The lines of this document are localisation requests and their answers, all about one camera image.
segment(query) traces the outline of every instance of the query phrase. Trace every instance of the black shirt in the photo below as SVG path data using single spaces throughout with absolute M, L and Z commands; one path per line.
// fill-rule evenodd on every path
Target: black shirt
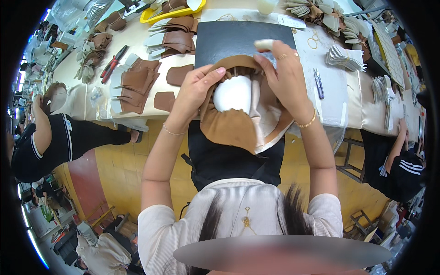
M 360 130 L 365 151 L 365 179 L 368 184 L 397 202 L 412 199 L 421 189 L 420 175 L 423 171 L 422 161 L 408 151 L 402 151 L 395 157 L 390 173 L 381 176 L 379 170 L 385 164 L 396 137 L 386 137 Z
M 22 182 L 38 181 L 51 173 L 58 165 L 72 160 L 72 140 L 70 138 L 71 118 L 65 114 L 49 115 L 52 140 L 41 155 L 33 140 L 35 124 L 26 127 L 15 143 L 11 168 L 15 177 Z

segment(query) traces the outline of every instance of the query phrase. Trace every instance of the yellow floor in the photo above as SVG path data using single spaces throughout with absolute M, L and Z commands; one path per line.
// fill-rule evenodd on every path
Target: yellow floor
M 148 120 L 147 126 L 150 130 L 144 133 L 140 143 L 122 146 L 106 145 L 95 149 L 101 184 L 107 203 L 115 206 L 114 214 L 129 212 L 131 220 L 136 221 L 140 213 L 140 179 L 143 164 L 157 139 L 163 122 L 162 120 Z M 359 130 L 348 129 L 345 136 L 362 140 Z M 347 144 L 343 143 L 335 155 L 336 163 L 339 165 L 344 161 L 346 148 Z M 180 148 L 171 178 L 171 196 L 177 218 L 182 207 L 197 193 L 190 178 L 191 167 L 180 157 L 183 153 L 188 155 L 187 136 Z M 363 148 L 352 146 L 350 163 L 362 168 L 363 159 Z M 58 167 L 56 172 L 62 175 L 69 187 L 71 180 L 67 165 Z M 302 191 L 304 209 L 307 209 L 310 187 L 309 166 L 302 140 L 296 136 L 286 135 L 284 161 L 280 174 L 282 181 L 279 188 L 286 191 L 291 183 L 296 183 Z M 381 192 L 371 188 L 368 184 L 359 184 L 340 172 L 337 172 L 337 179 L 344 228 L 353 223 L 349 216 L 361 209 L 371 220 L 380 215 L 388 200 Z M 75 200 L 73 188 L 68 189 Z M 79 208 L 77 210 L 80 218 L 83 219 L 84 215 L 78 204 L 77 208 Z

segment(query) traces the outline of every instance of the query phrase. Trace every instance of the gold ring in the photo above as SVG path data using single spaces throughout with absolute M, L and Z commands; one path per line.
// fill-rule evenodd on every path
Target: gold ring
M 283 59 L 285 57 L 287 57 L 287 55 L 286 54 L 282 54 L 279 57 L 277 57 L 276 60 L 281 60 L 281 59 Z

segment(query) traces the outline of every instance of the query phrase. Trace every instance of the yellow tray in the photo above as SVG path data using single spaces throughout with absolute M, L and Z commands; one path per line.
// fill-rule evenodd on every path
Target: yellow tray
M 159 20 L 162 19 L 166 19 L 166 18 L 172 18 L 172 17 L 180 17 L 180 16 L 185 16 L 185 15 L 190 15 L 193 13 L 198 13 L 199 11 L 202 10 L 203 6 L 206 4 L 206 0 L 202 0 L 202 3 L 200 4 L 200 6 L 198 7 L 197 10 L 193 11 L 190 8 L 187 9 L 183 9 L 183 10 L 179 10 L 179 11 L 172 11 L 169 13 L 164 13 L 158 16 L 154 16 L 152 18 L 150 18 L 153 14 L 154 14 L 154 10 L 151 8 L 148 8 L 146 10 L 144 10 L 142 12 L 142 15 L 140 16 L 139 21 L 143 24 L 143 23 L 148 23 L 148 24 L 154 24 Z

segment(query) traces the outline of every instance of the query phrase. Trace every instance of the gold bracelet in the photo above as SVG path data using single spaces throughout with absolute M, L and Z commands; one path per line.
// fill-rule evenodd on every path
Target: gold bracelet
M 295 124 L 298 125 L 299 128 L 307 128 L 308 126 L 310 126 L 315 121 L 315 118 L 316 118 L 316 109 L 313 108 L 313 110 L 314 110 L 313 118 L 312 118 L 312 120 L 310 120 L 309 123 L 307 123 L 307 124 L 298 124 L 298 122 L 295 121 Z
M 167 132 L 168 134 L 173 135 L 173 136 L 181 136 L 181 135 L 184 135 L 184 134 L 187 133 L 187 132 L 185 132 L 185 133 L 180 133 L 180 134 L 171 133 L 171 132 L 168 131 L 168 129 L 166 128 L 165 123 L 162 124 L 162 128 L 165 130 L 165 132 Z

